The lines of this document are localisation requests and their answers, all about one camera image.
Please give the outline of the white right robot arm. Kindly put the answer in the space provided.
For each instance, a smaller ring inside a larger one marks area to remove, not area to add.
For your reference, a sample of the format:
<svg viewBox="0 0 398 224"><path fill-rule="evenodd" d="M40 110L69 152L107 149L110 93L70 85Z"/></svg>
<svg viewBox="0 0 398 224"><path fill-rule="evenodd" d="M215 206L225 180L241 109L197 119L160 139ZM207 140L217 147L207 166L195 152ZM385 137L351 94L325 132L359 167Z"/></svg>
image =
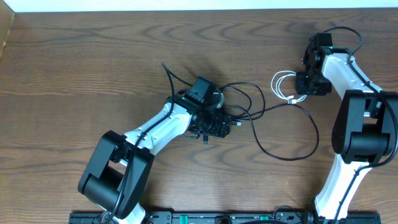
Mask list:
<svg viewBox="0 0 398 224"><path fill-rule="evenodd" d="M348 208L361 181L397 154L397 93L375 85L358 67L354 51L335 47L329 30L311 36L296 77L299 95L336 90L341 105L333 126L333 165L304 223L359 223Z"/></svg>

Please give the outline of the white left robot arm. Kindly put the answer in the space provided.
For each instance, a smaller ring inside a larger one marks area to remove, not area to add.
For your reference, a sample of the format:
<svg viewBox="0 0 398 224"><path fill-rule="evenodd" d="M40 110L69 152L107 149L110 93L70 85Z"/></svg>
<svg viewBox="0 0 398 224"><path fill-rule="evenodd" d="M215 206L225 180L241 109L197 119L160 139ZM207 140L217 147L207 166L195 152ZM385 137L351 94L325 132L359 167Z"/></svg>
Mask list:
<svg viewBox="0 0 398 224"><path fill-rule="evenodd" d="M132 131L102 135L78 183L78 191L104 209L100 223L141 223L140 200L155 156L174 138L225 138L229 118L221 89L199 77L189 89L173 91L160 112Z"/></svg>

